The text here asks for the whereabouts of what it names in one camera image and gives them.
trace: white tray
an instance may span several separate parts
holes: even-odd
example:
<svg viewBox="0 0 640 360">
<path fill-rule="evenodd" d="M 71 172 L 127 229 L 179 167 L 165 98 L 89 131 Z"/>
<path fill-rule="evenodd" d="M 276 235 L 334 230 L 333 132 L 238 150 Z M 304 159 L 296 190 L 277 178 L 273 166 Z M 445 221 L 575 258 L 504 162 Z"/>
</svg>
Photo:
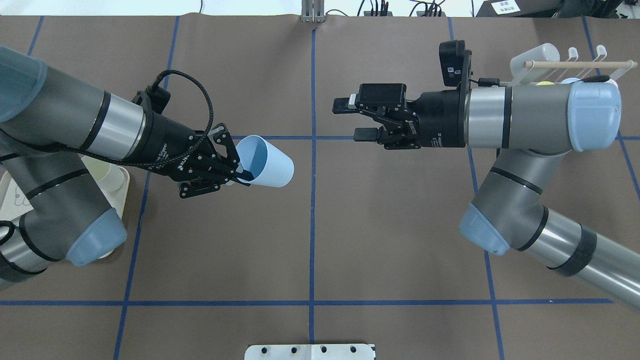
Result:
<svg viewBox="0 0 640 360">
<path fill-rule="evenodd" d="M 124 210 L 124 204 L 127 201 L 127 193 L 129 192 L 129 181 L 131 177 L 129 172 L 124 167 L 118 167 L 124 174 L 124 184 L 118 190 L 114 192 L 106 192 L 102 190 L 104 197 L 107 201 L 116 209 L 118 216 L 122 219 L 122 211 Z M 0 220 L 13 220 L 27 211 L 33 209 L 24 193 L 15 183 L 11 174 L 5 172 L 0 180 Z"/>
</svg>

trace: light blue joint cap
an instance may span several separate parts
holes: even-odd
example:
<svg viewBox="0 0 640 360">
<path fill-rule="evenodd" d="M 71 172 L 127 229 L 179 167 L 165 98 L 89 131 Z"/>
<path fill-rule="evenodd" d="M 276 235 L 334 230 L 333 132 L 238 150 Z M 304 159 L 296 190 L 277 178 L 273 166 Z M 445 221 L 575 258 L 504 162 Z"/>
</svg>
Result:
<svg viewBox="0 0 640 360">
<path fill-rule="evenodd" d="M 621 113 L 620 91 L 615 85 L 574 83 L 567 104 L 573 148 L 576 151 L 607 148 L 616 139 Z"/>
<path fill-rule="evenodd" d="M 458 229 L 467 240 L 492 254 L 504 255 L 509 250 L 507 241 L 473 204 L 469 204 Z"/>
<path fill-rule="evenodd" d="M 67 252 L 67 259 L 75 266 L 85 266 L 127 239 L 127 231 L 116 212 L 111 208 L 95 219 Z"/>
<path fill-rule="evenodd" d="M 31 104 L 47 78 L 47 64 L 0 45 L 0 123 Z"/>
</svg>

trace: black band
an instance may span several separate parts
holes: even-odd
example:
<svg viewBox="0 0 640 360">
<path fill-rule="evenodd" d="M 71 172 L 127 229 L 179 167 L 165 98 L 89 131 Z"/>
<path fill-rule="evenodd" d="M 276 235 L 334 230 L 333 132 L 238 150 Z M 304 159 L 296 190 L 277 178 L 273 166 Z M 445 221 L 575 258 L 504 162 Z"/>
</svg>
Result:
<svg viewBox="0 0 640 360">
<path fill-rule="evenodd" d="M 20 235 L 22 236 L 22 241 L 24 241 L 25 244 L 27 244 L 27 246 L 29 247 L 29 249 L 31 249 L 31 251 L 33 251 L 34 254 L 36 254 L 37 256 L 40 256 L 41 258 L 47 260 L 47 261 L 51 261 L 52 263 L 55 263 L 56 261 L 60 261 L 62 259 L 54 259 L 50 256 L 45 255 L 42 251 L 40 251 L 36 245 L 33 243 L 33 241 L 31 241 L 31 238 L 29 237 L 29 234 L 27 234 L 27 229 L 24 227 L 24 217 L 27 214 L 24 214 L 20 217 L 20 222 L 19 222 L 19 226 L 18 226 L 18 230 L 20 231 Z"/>
<path fill-rule="evenodd" d="M 89 170 L 82 168 L 80 170 L 76 170 L 73 172 L 68 173 L 67 175 L 62 175 L 60 177 L 57 177 L 51 181 L 48 181 L 40 186 L 38 186 L 37 188 L 31 190 L 30 192 L 24 194 L 24 196 L 27 198 L 27 200 L 31 200 L 34 196 L 44 193 L 45 191 L 51 189 L 54 186 L 58 186 L 61 183 L 64 183 L 65 181 L 69 181 L 73 178 L 76 178 L 78 176 L 82 176 L 82 175 L 86 175 L 89 174 Z"/>
<path fill-rule="evenodd" d="M 16 264 L 9 262 L 2 254 L 0 254 L 0 279 L 9 282 L 23 282 L 38 274 L 42 274 L 44 270 L 46 270 L 46 268 L 38 272 L 23 270 Z"/>
<path fill-rule="evenodd" d="M 495 174 L 498 174 L 498 175 L 502 175 L 502 176 L 506 177 L 509 180 L 513 180 L 516 183 L 518 183 L 518 184 L 520 184 L 520 185 L 522 185 L 522 186 L 524 186 L 524 187 L 526 187 L 526 188 L 528 188 L 530 190 L 533 190 L 538 194 L 542 194 L 542 189 L 541 188 L 539 188 L 534 183 L 530 183 L 530 182 L 526 181 L 525 179 L 522 179 L 520 176 L 514 175 L 514 174 L 512 174 L 512 173 L 510 173 L 508 171 L 504 171 L 503 169 L 497 168 L 497 167 L 492 167 L 491 170 L 489 170 L 489 171 L 493 172 Z"/>
<path fill-rule="evenodd" d="M 107 116 L 109 104 L 111 104 L 111 93 L 105 91 L 104 97 L 102 98 L 102 105 L 100 105 L 100 111 L 98 111 L 98 116 L 95 118 L 95 122 L 93 123 L 91 131 L 89 131 L 89 135 L 87 135 L 83 144 L 80 146 L 81 150 L 89 149 L 91 144 L 93 144 L 95 137 L 98 136 L 102 123 L 104 122 L 104 118 Z"/>
<path fill-rule="evenodd" d="M 13 236 L 13 233 L 15 232 L 15 224 L 13 222 L 10 222 L 8 220 L 2 220 L 0 221 L 0 227 L 2 226 L 8 227 L 9 231 L 7 231 L 6 234 L 4 234 L 4 236 L 0 239 L 0 246 L 4 245 L 4 243 L 6 243 Z"/>
<path fill-rule="evenodd" d="M 507 86 L 504 88 L 504 114 L 502 118 L 502 148 L 509 148 L 509 136 L 511 134 L 511 97 L 513 96 L 513 88 Z"/>
<path fill-rule="evenodd" d="M 11 159 L 15 159 L 15 158 L 19 158 L 20 155 L 18 154 L 7 154 L 4 156 L 0 156 L 0 163 L 6 160 L 11 160 Z"/>
<path fill-rule="evenodd" d="M 531 236 L 531 239 L 529 239 L 529 241 L 527 241 L 526 244 L 517 248 L 516 249 L 517 251 L 525 251 L 529 247 L 531 247 L 531 245 L 533 245 L 533 243 L 536 242 L 536 240 L 540 237 L 540 234 L 542 234 L 542 230 L 545 229 L 545 226 L 547 226 L 547 220 L 549 220 L 549 209 L 547 209 L 546 206 L 543 206 L 542 208 L 543 208 L 542 220 L 540 220 L 540 225 L 538 225 L 536 232 L 533 234 L 533 236 Z"/>
<path fill-rule="evenodd" d="M 580 229 L 582 231 L 580 234 L 580 242 L 575 248 L 575 251 L 573 251 L 573 254 L 564 264 L 555 268 L 547 267 L 549 270 L 554 270 L 562 276 L 569 277 L 579 273 L 589 264 L 596 250 L 598 235 L 590 228 L 582 226 L 582 224 L 580 225 Z"/>
</svg>

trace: white label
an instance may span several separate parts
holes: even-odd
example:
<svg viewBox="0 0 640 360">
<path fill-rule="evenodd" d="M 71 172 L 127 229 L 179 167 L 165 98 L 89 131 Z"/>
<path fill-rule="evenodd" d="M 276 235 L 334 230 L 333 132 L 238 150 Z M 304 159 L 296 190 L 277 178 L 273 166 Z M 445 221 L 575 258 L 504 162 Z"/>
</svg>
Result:
<svg viewBox="0 0 640 360">
<path fill-rule="evenodd" d="M 499 1 L 497 3 L 491 3 L 491 6 L 493 6 L 495 13 L 497 13 L 498 15 L 520 11 L 520 8 L 518 7 L 518 4 L 516 4 L 515 0 Z"/>
</svg>

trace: metal bracket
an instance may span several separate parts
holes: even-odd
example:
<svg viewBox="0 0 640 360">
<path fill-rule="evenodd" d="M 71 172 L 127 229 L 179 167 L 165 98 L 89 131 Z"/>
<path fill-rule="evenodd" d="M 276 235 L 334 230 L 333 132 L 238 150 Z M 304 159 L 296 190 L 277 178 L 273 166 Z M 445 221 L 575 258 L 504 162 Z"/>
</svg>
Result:
<svg viewBox="0 0 640 360">
<path fill-rule="evenodd" d="M 324 0 L 302 0 L 302 22 L 324 22 Z"/>
<path fill-rule="evenodd" d="M 253 345 L 244 360 L 375 360 L 376 346 L 371 344 L 325 345 Z"/>
</svg>

